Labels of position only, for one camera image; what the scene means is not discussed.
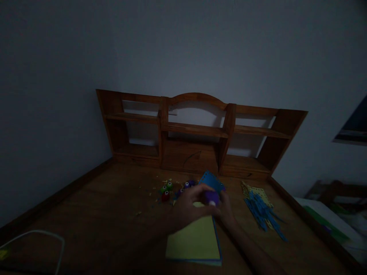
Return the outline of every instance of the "yellow paper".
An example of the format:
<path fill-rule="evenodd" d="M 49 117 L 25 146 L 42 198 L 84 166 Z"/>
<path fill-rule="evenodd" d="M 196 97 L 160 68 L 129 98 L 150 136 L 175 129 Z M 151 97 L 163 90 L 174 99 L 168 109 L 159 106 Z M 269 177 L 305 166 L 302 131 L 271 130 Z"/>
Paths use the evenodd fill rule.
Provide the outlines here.
<path fill-rule="evenodd" d="M 194 206 L 203 204 L 195 202 Z M 221 258 L 211 216 L 203 217 L 168 236 L 166 258 L 199 260 Z"/>

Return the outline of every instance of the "hand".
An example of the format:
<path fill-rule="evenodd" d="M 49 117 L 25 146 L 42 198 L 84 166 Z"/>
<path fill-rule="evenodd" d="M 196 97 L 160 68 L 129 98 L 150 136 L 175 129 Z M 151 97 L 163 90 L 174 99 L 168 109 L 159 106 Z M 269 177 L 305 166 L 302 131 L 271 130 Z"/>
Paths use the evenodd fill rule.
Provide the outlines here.
<path fill-rule="evenodd" d="M 199 184 L 185 189 L 167 216 L 169 233 L 174 233 L 201 217 L 209 215 L 220 216 L 220 210 L 215 206 L 193 206 L 194 202 L 201 202 L 204 191 L 214 191 L 214 189 L 206 184 Z"/>
<path fill-rule="evenodd" d="M 231 226 L 236 226 L 237 221 L 233 215 L 231 202 L 229 201 L 229 196 L 225 191 L 220 193 L 221 203 L 219 204 L 219 209 L 221 210 L 221 221 L 228 228 Z"/>

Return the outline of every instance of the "electrical outlet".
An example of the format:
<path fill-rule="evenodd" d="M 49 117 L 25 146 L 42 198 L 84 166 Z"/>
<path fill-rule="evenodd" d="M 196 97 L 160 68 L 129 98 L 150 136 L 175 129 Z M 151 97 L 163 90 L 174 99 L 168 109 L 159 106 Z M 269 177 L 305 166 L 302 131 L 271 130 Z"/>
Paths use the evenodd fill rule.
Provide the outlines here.
<path fill-rule="evenodd" d="M 177 109 L 173 105 L 168 106 L 168 114 L 169 115 L 177 115 Z"/>

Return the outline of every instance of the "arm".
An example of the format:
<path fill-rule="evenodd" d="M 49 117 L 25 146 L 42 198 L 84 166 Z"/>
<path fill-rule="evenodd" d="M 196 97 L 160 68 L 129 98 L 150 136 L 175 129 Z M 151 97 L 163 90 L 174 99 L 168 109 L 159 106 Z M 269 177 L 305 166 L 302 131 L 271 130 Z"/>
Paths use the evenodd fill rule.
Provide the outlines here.
<path fill-rule="evenodd" d="M 220 209 L 223 224 L 236 240 L 258 274 L 286 274 L 279 264 L 253 242 L 237 223 L 232 213 L 229 196 L 224 191 L 221 192 L 221 202 Z"/>
<path fill-rule="evenodd" d="M 186 227 L 197 219 L 215 215 L 219 216 L 220 211 L 212 205 L 204 207 L 194 207 L 193 203 L 201 200 L 204 191 L 214 191 L 206 184 L 200 184 L 185 192 L 177 200 L 170 211 L 158 219 L 158 221 L 141 237 L 124 247 L 118 247 L 112 252 L 109 261 L 99 263 L 94 266 L 87 274 L 121 274 L 121 271 L 128 267 L 136 258 L 141 257 L 145 248 L 155 245 L 169 234 Z"/>

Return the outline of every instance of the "yellow perforated paper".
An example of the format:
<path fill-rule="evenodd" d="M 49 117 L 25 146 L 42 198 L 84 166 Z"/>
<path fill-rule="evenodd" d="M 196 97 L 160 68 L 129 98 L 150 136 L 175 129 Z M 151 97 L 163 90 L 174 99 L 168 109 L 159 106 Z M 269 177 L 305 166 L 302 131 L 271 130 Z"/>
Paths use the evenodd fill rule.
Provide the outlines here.
<path fill-rule="evenodd" d="M 269 207 L 271 207 L 271 208 L 273 208 L 273 207 L 274 207 L 274 206 L 270 203 L 270 201 L 269 201 L 269 199 L 268 199 L 268 196 L 266 195 L 266 193 L 265 193 L 264 189 L 262 189 L 262 188 L 257 188 L 257 187 L 252 187 L 252 186 L 250 186 L 250 185 L 247 185 L 244 181 L 242 181 L 242 182 L 241 182 L 241 186 L 242 186 L 242 191 L 243 191 L 243 193 L 244 193 L 244 195 L 245 195 L 245 197 L 246 197 L 247 199 L 249 198 L 249 192 L 250 192 L 250 191 L 252 191 L 254 194 L 258 194 L 258 195 L 262 198 L 262 200 L 264 201 L 264 203 L 265 203 L 267 206 L 269 206 Z M 273 226 L 272 226 L 271 222 L 270 222 L 268 219 L 266 219 L 266 220 L 265 220 L 265 222 L 266 222 L 266 224 L 268 225 L 268 227 L 269 227 L 270 229 L 274 230 L 274 228 L 273 228 Z"/>

